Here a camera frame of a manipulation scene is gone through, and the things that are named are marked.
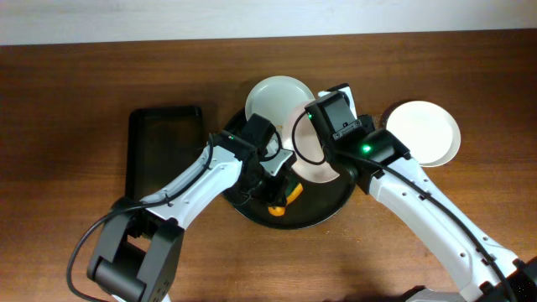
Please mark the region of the green and yellow sponge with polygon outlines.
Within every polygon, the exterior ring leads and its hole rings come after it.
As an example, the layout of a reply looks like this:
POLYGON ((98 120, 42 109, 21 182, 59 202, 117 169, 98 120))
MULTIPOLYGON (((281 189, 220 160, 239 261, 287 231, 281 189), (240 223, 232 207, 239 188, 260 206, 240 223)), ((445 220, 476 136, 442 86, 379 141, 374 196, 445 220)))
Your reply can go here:
POLYGON ((300 182, 292 182, 285 191, 285 204, 283 206, 269 206, 268 213, 272 216, 283 216, 286 207, 293 203, 303 192, 304 187, 300 182))

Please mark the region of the pale pink plate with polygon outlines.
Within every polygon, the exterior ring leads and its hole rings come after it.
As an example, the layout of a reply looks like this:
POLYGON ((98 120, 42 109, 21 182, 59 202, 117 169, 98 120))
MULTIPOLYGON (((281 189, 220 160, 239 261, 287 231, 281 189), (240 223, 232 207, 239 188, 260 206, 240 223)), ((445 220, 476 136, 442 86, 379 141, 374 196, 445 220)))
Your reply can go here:
MULTIPOLYGON (((305 111, 307 104, 308 102, 301 102, 294 107, 283 125, 282 140, 283 147, 286 149, 295 149, 291 140, 292 128, 299 115, 305 111)), ((295 144, 299 152, 310 161, 320 162, 324 157, 315 129, 307 116, 303 116, 297 124, 295 144)), ((297 157, 292 169, 299 177, 313 183, 327 183, 339 177, 339 174, 328 163, 313 165, 300 157, 297 157)))

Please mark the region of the white plate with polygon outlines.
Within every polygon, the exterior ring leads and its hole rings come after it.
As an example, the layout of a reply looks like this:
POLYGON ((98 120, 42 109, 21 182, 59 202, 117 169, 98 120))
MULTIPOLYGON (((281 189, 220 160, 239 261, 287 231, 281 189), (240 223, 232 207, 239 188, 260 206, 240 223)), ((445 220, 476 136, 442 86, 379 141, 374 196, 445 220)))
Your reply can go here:
POLYGON ((447 164, 461 147, 461 131, 455 118, 432 102, 410 101, 396 106, 386 117, 385 127, 422 167, 447 164))

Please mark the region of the pale green plate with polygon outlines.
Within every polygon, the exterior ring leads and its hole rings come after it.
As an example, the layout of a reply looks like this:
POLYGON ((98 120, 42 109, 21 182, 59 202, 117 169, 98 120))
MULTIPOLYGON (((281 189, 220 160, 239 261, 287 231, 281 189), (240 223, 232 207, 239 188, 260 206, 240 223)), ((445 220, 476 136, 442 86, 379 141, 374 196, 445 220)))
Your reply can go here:
POLYGON ((248 94, 244 107, 247 120, 253 114, 268 119, 282 128, 292 111, 314 99, 310 88, 293 77, 276 75, 260 81, 248 94))

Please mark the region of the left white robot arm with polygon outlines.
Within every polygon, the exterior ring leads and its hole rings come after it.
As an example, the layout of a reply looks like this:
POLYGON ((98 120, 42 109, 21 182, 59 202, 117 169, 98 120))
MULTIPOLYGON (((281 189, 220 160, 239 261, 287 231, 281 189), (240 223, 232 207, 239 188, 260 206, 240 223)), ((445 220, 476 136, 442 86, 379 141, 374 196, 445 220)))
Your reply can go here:
POLYGON ((167 301, 188 226, 222 192, 242 203, 284 200, 295 152, 267 154, 275 133, 211 135, 201 156, 162 189, 123 197, 96 222, 102 228, 87 277, 117 301, 167 301))

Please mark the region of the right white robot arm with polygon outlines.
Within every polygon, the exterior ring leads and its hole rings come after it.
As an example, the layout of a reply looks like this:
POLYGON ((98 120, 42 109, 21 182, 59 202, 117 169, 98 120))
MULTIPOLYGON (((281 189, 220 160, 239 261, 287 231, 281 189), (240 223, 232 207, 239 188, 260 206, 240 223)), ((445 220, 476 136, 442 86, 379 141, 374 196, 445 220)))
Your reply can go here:
POLYGON ((466 301, 534 301, 536 261, 522 262, 474 224, 432 182, 391 132, 352 114, 331 117, 330 164, 357 173, 357 184, 390 209, 439 260, 466 301))

